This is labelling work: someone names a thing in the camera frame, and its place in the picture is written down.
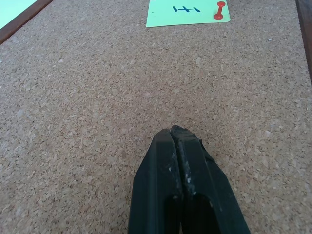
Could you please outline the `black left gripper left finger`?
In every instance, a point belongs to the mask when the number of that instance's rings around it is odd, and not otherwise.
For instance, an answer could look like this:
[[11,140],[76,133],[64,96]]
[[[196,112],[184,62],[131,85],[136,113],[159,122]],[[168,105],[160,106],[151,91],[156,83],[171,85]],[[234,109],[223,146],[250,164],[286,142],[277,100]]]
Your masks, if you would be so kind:
[[128,234],[179,234],[182,198],[176,147],[163,129],[134,177]]

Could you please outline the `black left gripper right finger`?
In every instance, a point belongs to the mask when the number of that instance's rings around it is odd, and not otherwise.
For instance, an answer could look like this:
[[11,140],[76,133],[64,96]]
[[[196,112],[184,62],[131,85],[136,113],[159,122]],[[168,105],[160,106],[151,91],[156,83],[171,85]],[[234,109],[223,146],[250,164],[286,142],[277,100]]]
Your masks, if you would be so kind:
[[226,175],[188,129],[171,128],[183,188],[183,234],[251,234]]

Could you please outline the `green sticky note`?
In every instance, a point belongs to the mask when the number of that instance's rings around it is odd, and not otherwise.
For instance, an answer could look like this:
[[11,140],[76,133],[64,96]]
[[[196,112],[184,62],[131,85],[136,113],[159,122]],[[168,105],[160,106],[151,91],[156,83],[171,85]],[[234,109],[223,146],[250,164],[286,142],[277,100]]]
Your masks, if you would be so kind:
[[[226,5],[222,9],[223,19],[216,20],[219,1]],[[227,0],[150,0],[146,27],[188,25],[229,22]]]

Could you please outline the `red pushpin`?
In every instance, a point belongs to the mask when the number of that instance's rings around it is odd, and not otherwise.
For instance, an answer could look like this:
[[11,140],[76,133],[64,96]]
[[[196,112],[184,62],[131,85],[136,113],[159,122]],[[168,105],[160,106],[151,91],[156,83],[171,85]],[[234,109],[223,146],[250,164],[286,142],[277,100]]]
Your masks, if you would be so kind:
[[218,10],[217,10],[217,13],[214,15],[214,19],[216,20],[221,20],[223,19],[223,15],[222,15],[222,9],[223,7],[226,5],[226,3],[224,1],[219,1],[217,3],[217,6],[218,6]]

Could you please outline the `cork board with wooden frame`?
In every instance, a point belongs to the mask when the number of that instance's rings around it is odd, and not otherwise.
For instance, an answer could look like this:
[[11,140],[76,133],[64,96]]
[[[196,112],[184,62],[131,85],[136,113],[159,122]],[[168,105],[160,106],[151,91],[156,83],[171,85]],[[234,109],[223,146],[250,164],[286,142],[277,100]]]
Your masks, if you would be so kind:
[[295,0],[146,28],[149,0],[53,0],[0,45],[0,234],[126,234],[153,136],[179,125],[253,234],[312,234],[312,85]]

